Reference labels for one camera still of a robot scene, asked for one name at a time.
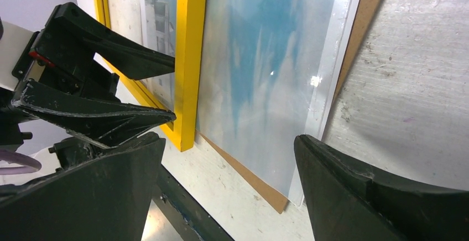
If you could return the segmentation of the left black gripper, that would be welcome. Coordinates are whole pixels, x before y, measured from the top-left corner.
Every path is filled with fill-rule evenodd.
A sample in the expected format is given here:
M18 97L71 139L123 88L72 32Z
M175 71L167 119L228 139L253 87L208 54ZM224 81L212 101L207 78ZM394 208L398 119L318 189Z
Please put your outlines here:
M57 5L45 25L50 64L30 55L38 36L1 31L1 149L15 151L31 139L19 124L36 119L104 149L175 120L172 111L121 103L118 75L94 60L99 54L125 77L142 80L173 73L174 57L119 35L72 2Z

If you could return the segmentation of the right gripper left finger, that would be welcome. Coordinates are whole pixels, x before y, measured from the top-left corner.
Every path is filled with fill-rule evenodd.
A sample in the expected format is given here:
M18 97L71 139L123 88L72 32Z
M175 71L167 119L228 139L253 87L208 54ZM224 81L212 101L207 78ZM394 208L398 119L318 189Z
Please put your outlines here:
M1 186L2 240L141 240L166 140L147 133L95 159Z

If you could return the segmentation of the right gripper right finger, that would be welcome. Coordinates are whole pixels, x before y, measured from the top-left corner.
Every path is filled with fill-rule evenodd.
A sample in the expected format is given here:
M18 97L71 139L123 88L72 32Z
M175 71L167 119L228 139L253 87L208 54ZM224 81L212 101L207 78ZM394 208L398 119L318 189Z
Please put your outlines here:
M298 135L294 154L316 240L467 240L468 192L384 171Z

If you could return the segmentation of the yellow wooden photo frame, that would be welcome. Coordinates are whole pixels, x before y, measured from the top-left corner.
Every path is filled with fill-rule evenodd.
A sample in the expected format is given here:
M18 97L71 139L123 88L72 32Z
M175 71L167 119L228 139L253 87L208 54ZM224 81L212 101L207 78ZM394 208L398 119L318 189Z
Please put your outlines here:
M97 20L111 27L108 0L94 0ZM175 101L176 120L160 128L181 152L191 149L195 141L197 99L204 31L206 0L177 0L176 54L175 54ZM162 108L160 101L150 94L141 82L129 79L109 61L104 62L116 72L136 100L145 106Z

